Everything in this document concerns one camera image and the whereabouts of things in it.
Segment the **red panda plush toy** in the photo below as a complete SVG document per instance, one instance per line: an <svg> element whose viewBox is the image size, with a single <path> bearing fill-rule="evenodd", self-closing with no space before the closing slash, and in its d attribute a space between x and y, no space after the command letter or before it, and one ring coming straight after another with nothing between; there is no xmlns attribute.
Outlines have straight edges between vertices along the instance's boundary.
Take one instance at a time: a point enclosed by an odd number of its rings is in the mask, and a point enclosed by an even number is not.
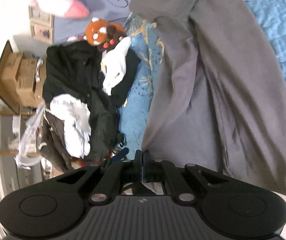
<svg viewBox="0 0 286 240"><path fill-rule="evenodd" d="M91 19L85 30L87 42L101 51L114 49L126 36L126 31L122 25L96 17Z"/></svg>

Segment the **black garment pile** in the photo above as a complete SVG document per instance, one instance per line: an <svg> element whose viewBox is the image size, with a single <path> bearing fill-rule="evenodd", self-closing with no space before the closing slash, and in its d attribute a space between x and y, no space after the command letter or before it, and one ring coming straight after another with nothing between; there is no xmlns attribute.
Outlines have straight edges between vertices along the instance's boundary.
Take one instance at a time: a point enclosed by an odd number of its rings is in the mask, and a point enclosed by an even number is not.
<svg viewBox="0 0 286 240"><path fill-rule="evenodd" d="M42 96L46 103L61 94L69 94L85 103L90 111L90 150L84 161L98 163L124 135L119 131L118 108L125 102L135 80L141 60L129 49L126 59L126 75L113 88L111 95L103 89L104 74L100 71L102 54L86 41L47 48L46 73Z"/></svg>

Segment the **white ruffled garment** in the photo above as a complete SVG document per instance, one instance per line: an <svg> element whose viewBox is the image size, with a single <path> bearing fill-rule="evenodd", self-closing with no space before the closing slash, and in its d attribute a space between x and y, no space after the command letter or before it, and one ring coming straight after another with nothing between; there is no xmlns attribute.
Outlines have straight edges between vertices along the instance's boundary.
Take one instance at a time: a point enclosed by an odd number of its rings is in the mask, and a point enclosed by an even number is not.
<svg viewBox="0 0 286 240"><path fill-rule="evenodd" d="M64 143L69 155L82 159L89 155L91 126L87 104L70 94L61 94L50 102L50 113L64 123Z"/></svg>

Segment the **framed pictures on wall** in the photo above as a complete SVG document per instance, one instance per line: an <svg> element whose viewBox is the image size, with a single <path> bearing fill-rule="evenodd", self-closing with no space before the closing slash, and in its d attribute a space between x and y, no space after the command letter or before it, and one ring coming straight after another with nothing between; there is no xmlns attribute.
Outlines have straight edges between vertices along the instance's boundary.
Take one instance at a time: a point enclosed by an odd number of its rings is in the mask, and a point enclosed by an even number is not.
<svg viewBox="0 0 286 240"><path fill-rule="evenodd" d="M43 12L39 7L29 6L31 36L47 44L54 41L54 15Z"/></svg>

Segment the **grey-blue duvet with lettering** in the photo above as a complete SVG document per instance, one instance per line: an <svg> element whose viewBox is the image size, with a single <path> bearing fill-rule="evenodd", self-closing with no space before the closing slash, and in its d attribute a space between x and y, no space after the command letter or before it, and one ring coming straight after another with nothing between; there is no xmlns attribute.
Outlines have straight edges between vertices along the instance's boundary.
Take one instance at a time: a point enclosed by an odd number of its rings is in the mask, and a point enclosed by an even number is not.
<svg viewBox="0 0 286 240"><path fill-rule="evenodd" d="M92 18L101 18L108 22L124 25L131 15L131 0L79 0L90 11L90 15L81 19L54 17L54 44L62 44L71 36L82 35Z"/></svg>

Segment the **pink plush toy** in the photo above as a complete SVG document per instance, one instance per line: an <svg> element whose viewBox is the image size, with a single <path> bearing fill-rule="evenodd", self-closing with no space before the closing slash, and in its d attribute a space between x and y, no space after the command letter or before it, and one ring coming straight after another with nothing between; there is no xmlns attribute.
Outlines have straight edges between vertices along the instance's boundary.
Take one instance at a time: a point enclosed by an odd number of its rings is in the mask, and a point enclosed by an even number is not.
<svg viewBox="0 0 286 240"><path fill-rule="evenodd" d="M79 0L31 0L41 11L61 18L85 18L89 9Z"/></svg>

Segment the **white cloth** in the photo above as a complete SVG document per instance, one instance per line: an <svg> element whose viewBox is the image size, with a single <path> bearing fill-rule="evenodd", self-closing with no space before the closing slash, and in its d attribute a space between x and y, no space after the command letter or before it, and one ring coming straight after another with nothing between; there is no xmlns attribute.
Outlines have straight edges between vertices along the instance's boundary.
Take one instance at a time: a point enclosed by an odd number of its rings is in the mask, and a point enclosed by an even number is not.
<svg viewBox="0 0 286 240"><path fill-rule="evenodd" d="M104 74L103 91L109 96L112 94L112 89L123 80L126 74L126 55L130 45L131 38L123 38L101 60L101 72Z"/></svg>

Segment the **grey sweatshirt with print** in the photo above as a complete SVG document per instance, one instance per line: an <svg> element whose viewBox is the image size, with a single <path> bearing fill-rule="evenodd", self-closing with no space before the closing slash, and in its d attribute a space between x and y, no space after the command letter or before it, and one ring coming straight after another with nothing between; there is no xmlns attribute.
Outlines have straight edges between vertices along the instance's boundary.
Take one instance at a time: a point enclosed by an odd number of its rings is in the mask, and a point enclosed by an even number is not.
<svg viewBox="0 0 286 240"><path fill-rule="evenodd" d="M163 60L142 149L286 195L286 84L242 0L131 0Z"/></svg>

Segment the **cardboard box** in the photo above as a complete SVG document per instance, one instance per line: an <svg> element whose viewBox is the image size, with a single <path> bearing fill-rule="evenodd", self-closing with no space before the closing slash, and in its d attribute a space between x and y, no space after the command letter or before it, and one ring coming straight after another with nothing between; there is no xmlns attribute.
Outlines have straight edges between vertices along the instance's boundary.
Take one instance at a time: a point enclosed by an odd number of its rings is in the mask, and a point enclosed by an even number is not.
<svg viewBox="0 0 286 240"><path fill-rule="evenodd" d="M20 108L37 108L43 101L46 59L25 57L5 43L0 58L0 99L15 113Z"/></svg>

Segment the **blue floral quilt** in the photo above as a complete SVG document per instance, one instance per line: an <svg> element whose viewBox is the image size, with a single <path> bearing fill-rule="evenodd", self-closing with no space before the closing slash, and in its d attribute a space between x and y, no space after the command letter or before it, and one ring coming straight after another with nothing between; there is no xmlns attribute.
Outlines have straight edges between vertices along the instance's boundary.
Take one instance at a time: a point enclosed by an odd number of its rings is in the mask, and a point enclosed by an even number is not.
<svg viewBox="0 0 286 240"><path fill-rule="evenodd" d="M243 0L262 27L273 46L286 81L286 0ZM125 22L131 37L131 49L141 59L138 72L125 103L119 109L120 130L125 134L127 158L133 159L140 149L158 71L164 54L164 45L154 23L130 14Z"/></svg>

